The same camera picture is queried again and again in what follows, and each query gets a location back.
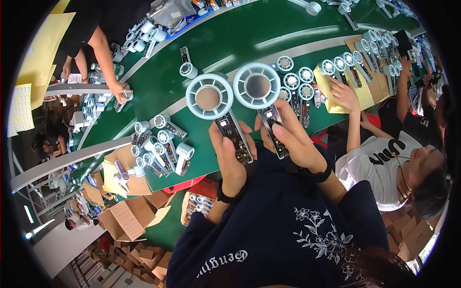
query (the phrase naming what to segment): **white label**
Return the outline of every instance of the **white label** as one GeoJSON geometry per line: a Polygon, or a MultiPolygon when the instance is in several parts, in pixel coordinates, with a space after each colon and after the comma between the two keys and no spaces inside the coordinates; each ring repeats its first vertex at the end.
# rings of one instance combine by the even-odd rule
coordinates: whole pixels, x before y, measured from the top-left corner
{"type": "Polygon", "coordinates": [[[173,19],[179,18],[179,17],[182,17],[182,14],[181,12],[177,11],[177,12],[171,13],[171,17],[173,17],[173,19]]]}

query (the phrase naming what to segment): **person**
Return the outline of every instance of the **person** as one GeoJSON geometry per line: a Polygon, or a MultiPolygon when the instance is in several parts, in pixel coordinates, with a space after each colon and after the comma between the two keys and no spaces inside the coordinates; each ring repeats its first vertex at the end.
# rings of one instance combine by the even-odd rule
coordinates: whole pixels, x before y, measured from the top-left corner
{"type": "Polygon", "coordinates": [[[61,151],[61,155],[67,153],[67,142],[69,140],[68,128],[59,123],[50,126],[46,133],[37,133],[32,141],[32,150],[34,150],[40,159],[47,159],[54,151],[61,151]]]}
{"type": "Polygon", "coordinates": [[[79,212],[75,212],[75,214],[78,216],[78,220],[74,221],[72,219],[66,219],[65,220],[65,227],[69,230],[85,230],[91,227],[96,226],[99,223],[98,219],[91,219],[90,217],[86,215],[81,215],[79,212]]]}
{"type": "Polygon", "coordinates": [[[381,211],[408,203],[425,219],[439,215],[448,197],[443,154],[432,145],[422,147],[405,131],[398,139],[385,133],[360,112],[354,90],[332,78],[330,86],[333,98],[349,109],[346,154],[338,153],[341,142],[335,140],[341,136],[334,134],[335,129],[328,130],[327,144],[337,153],[336,176],[346,189],[368,180],[381,211]],[[362,139],[360,129],[372,135],[362,139]]]}
{"type": "Polygon", "coordinates": [[[65,13],[76,12],[76,14],[59,46],[59,50],[66,55],[63,65],[65,80],[69,77],[71,61],[74,58],[82,74],[83,83],[88,83],[87,61],[82,48],[90,45],[110,91],[120,104],[122,100],[128,100],[122,96],[122,93],[133,91],[125,89],[127,84],[120,83],[115,78],[112,55],[105,33],[109,33],[109,38],[114,39],[116,43],[123,44],[124,39],[121,39],[120,34],[124,38],[128,28],[143,18],[148,11],[150,11],[150,1],[146,0],[70,0],[65,13]]]}
{"type": "MultiPolygon", "coordinates": [[[[411,60],[404,56],[401,62],[402,71],[398,78],[397,95],[385,100],[378,108],[381,129],[394,138],[398,138],[400,131],[403,130],[421,145],[432,145],[437,150],[443,151],[445,136],[443,111],[446,97],[438,95],[440,98],[437,100],[431,84],[432,74],[423,77],[423,87],[412,85],[407,88],[407,82],[413,75],[410,72],[411,60]],[[418,98],[419,94],[421,94],[421,106],[424,111],[423,117],[413,115],[410,111],[409,95],[418,98]]],[[[448,93],[448,89],[443,90],[444,94],[448,93]]]]}
{"type": "Polygon", "coordinates": [[[275,106],[284,127],[275,123],[272,131],[290,153],[282,160],[260,117],[258,145],[251,128],[238,121],[254,158],[246,166],[212,123],[222,175],[218,198],[206,216],[192,214],[168,264],[168,287],[338,287],[355,281],[357,287],[392,287],[413,281],[401,260],[393,264],[399,260],[389,251],[370,183],[347,191],[333,172],[334,155],[312,143],[288,102],[277,99],[275,106]]]}

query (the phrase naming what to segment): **wall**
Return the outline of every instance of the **wall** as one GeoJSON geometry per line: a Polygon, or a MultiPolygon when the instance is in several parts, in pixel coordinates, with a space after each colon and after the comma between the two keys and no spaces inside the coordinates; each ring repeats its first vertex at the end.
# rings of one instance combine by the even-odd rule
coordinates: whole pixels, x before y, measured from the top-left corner
{"type": "Polygon", "coordinates": [[[99,225],[69,231],[62,222],[37,242],[33,249],[50,277],[54,278],[102,233],[104,230],[99,225]]]}

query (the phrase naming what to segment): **finger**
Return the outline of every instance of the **finger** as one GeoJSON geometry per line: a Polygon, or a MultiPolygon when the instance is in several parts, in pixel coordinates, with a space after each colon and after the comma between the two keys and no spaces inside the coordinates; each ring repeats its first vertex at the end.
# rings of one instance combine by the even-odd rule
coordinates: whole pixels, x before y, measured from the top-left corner
{"type": "Polygon", "coordinates": [[[264,142],[264,148],[266,148],[267,150],[271,151],[272,153],[275,154],[275,148],[274,148],[274,145],[271,143],[266,143],[264,142]]]}
{"type": "Polygon", "coordinates": [[[274,136],[282,142],[292,155],[302,156],[305,152],[304,146],[284,127],[274,124],[272,126],[274,136]]]}
{"type": "Polygon", "coordinates": [[[254,142],[253,138],[249,134],[244,133],[245,139],[247,140],[248,150],[250,154],[253,156],[254,160],[258,160],[258,150],[256,149],[256,143],[254,142]]]}
{"type": "Polygon", "coordinates": [[[210,134],[211,144],[216,152],[216,156],[220,158],[223,150],[223,136],[214,121],[208,129],[208,133],[210,134]]]}
{"type": "Polygon", "coordinates": [[[282,123],[285,126],[285,129],[290,131],[290,133],[292,133],[302,144],[307,145],[308,143],[311,143],[312,140],[299,123],[299,118],[296,116],[290,104],[285,100],[277,99],[275,101],[275,106],[277,107],[279,114],[281,114],[283,119],[282,123]]]}
{"type": "Polygon", "coordinates": [[[242,120],[238,120],[237,122],[240,125],[240,129],[242,129],[243,133],[251,133],[251,132],[253,132],[253,130],[251,130],[251,128],[245,122],[243,122],[242,120]]]}
{"type": "Polygon", "coordinates": [[[226,169],[233,169],[232,167],[235,167],[236,165],[242,165],[235,157],[234,143],[229,138],[223,137],[222,147],[222,160],[226,169]]]}
{"type": "Polygon", "coordinates": [[[256,119],[254,120],[254,130],[258,131],[259,129],[262,128],[262,126],[264,126],[264,125],[262,123],[261,116],[259,116],[259,114],[258,114],[258,115],[256,115],[256,119]]]}

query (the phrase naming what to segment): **black wristband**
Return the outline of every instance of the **black wristband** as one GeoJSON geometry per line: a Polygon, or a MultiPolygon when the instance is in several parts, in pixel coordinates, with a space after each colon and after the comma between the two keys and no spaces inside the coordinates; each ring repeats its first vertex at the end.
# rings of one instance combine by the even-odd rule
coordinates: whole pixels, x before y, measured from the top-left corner
{"type": "Polygon", "coordinates": [[[223,193],[223,179],[221,178],[218,183],[218,189],[216,190],[216,196],[218,201],[227,203],[227,204],[237,204],[240,202],[240,199],[243,197],[243,193],[245,191],[245,185],[240,189],[239,193],[235,197],[229,197],[224,195],[223,193]]]}

